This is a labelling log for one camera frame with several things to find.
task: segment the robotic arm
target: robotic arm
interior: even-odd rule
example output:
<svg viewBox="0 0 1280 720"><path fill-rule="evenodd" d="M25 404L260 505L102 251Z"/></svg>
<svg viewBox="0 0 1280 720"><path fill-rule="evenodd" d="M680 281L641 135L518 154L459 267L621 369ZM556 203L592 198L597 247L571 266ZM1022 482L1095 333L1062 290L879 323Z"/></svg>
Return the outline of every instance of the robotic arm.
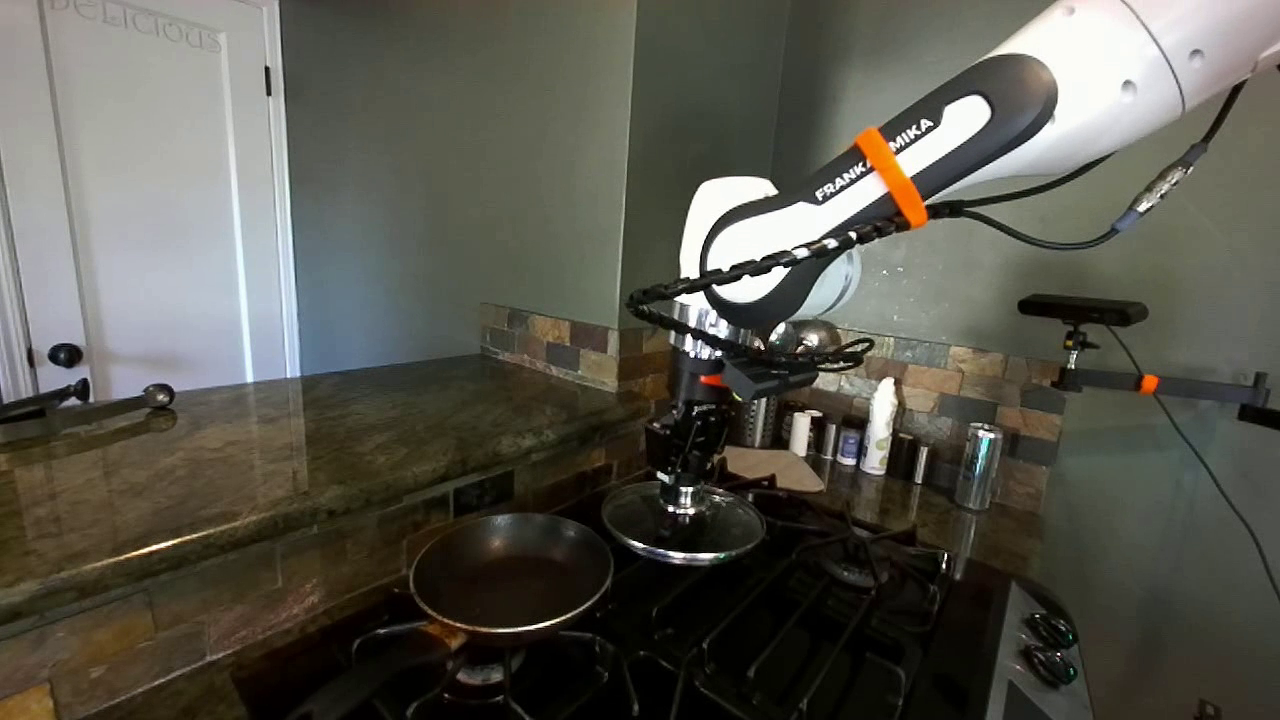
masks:
<svg viewBox="0 0 1280 720"><path fill-rule="evenodd" d="M670 563L752 549L755 534L737 534L724 553L680 553L687 537L710 537L710 509L728 509L701 499L728 435L728 392L752 400L815 377L822 354L789 364L742 349L838 308L858 275L856 246L918 227L929 202L956 189L1082 167L1277 64L1277 0L1061 0L883 129L858 132L856 150L802 186L701 186L680 281L627 302L641 321L675 333L680 390L670 414L647 425L657 491L603 513L616 537ZM1155 209L1193 161L1196 154L1173 164L1126 214ZM670 316L645 308L657 302L675 302Z"/></svg>
<svg viewBox="0 0 1280 720"><path fill-rule="evenodd" d="M858 140L797 189L758 177L709 180L685 221L680 275L900 216L890 186L935 202L980 180L1073 174L1277 64L1277 0L1053 4L992 58L890 118L875 132L887 145L879 157L867 161ZM769 328L838 308L851 285L856 257L845 251L721 285L685 303L695 303L687 316L704 316L709 303L737 328Z"/></svg>

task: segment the canister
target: canister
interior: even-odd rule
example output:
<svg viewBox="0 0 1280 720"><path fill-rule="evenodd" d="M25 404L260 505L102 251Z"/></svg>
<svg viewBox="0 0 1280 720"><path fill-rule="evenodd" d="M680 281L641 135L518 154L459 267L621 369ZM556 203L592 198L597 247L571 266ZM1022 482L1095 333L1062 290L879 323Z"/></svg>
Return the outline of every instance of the canister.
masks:
<svg viewBox="0 0 1280 720"><path fill-rule="evenodd" d="M959 476L952 499L959 509L992 509L997 471L1000 471L1004 433L997 425L969 425Z"/></svg>
<svg viewBox="0 0 1280 720"><path fill-rule="evenodd" d="M856 425L838 425L836 464L856 468L858 451L864 451L864 433Z"/></svg>

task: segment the granite countertop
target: granite countertop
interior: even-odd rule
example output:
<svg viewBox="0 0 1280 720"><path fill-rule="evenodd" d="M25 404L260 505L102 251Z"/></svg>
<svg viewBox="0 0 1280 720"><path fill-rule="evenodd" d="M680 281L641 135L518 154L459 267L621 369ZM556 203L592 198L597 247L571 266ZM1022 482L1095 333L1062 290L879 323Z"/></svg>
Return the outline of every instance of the granite countertop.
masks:
<svg viewBox="0 0 1280 720"><path fill-rule="evenodd" d="M0 430L0 623L513 464L641 408L501 359L183 392Z"/></svg>

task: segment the wall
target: wall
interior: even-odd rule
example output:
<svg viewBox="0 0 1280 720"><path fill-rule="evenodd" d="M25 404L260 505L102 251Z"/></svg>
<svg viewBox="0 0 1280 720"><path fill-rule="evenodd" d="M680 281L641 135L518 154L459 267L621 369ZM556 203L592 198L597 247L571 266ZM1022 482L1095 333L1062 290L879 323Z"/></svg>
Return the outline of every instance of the wall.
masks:
<svg viewBox="0 0 1280 720"><path fill-rule="evenodd" d="M631 0L283 0L302 374L616 321Z"/></svg>
<svg viewBox="0 0 1280 720"><path fill-rule="evenodd" d="M792 0L641 0L622 293L675 281L695 180L769 177L789 12Z"/></svg>

